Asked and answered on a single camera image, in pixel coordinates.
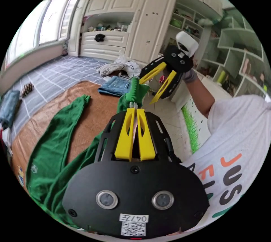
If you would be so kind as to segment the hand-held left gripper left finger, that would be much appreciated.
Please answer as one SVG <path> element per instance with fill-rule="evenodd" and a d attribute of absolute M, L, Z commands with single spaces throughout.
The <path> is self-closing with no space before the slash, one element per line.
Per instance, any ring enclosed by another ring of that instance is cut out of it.
<path fill-rule="evenodd" d="M 119 139 L 115 149 L 115 158 L 130 161 L 132 159 L 135 108 L 128 108 L 120 129 Z"/>

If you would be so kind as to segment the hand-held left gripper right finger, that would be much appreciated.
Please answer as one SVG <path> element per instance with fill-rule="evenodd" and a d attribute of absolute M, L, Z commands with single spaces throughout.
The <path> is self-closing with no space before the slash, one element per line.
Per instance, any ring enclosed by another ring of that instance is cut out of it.
<path fill-rule="evenodd" d="M 140 160 L 153 160 L 156 153 L 144 109 L 137 109 L 137 125 Z"/>

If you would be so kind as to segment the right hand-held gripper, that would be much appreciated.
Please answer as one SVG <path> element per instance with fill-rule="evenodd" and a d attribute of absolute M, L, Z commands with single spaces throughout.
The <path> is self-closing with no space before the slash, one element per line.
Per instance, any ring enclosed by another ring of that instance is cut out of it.
<path fill-rule="evenodd" d="M 180 83 L 181 77 L 192 67 L 192 57 L 188 57 L 182 49 L 174 45 L 169 46 L 163 56 L 146 65 L 139 75 L 140 84 L 146 83 L 160 73 L 163 74 L 162 84 L 150 104 L 170 97 Z"/>

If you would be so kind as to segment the person's right hand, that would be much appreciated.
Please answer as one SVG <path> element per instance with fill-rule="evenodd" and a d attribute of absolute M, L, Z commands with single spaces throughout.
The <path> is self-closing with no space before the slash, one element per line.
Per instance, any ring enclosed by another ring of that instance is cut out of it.
<path fill-rule="evenodd" d="M 197 80 L 198 76 L 197 76 L 197 73 L 192 68 L 188 72 L 184 73 L 182 79 L 185 84 L 190 84 L 194 82 L 195 80 Z"/>

